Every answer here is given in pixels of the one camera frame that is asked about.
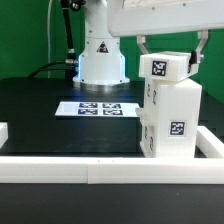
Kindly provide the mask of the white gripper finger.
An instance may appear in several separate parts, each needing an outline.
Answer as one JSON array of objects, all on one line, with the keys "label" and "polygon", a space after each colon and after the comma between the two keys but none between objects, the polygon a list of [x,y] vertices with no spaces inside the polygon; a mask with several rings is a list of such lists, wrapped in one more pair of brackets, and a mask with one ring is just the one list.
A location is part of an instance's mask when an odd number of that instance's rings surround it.
[{"label": "white gripper finger", "polygon": [[147,38],[144,35],[139,35],[136,37],[137,45],[143,54],[148,54],[149,50],[146,47]]},{"label": "white gripper finger", "polygon": [[205,48],[208,40],[209,40],[210,31],[202,30],[199,31],[197,36],[199,39],[199,44],[195,50],[191,52],[191,56],[189,59],[188,72],[190,74],[196,74],[199,70],[199,65],[204,60],[203,49]]}]

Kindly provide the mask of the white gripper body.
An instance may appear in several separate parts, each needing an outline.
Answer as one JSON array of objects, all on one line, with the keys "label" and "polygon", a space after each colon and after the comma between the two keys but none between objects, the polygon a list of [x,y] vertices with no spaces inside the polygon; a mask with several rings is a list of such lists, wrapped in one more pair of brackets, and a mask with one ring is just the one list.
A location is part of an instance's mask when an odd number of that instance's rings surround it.
[{"label": "white gripper body", "polygon": [[224,28],[224,0],[107,0],[112,36]]}]

